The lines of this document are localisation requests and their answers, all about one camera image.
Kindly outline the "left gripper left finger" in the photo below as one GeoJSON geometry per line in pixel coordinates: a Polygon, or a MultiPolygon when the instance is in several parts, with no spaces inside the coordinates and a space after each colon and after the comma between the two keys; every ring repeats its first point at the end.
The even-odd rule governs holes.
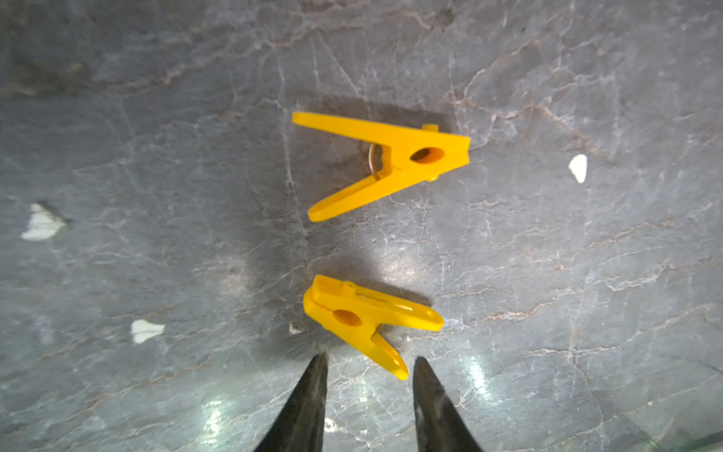
{"type": "Polygon", "coordinates": [[[255,451],[322,451],[329,362],[314,356],[255,451]]]}

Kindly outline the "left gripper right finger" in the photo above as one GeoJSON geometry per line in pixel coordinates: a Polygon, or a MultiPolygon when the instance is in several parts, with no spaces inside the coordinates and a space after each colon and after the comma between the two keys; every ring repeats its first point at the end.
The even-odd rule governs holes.
{"type": "Polygon", "coordinates": [[[415,359],[412,389],[419,451],[483,451],[422,356],[415,359]]]}

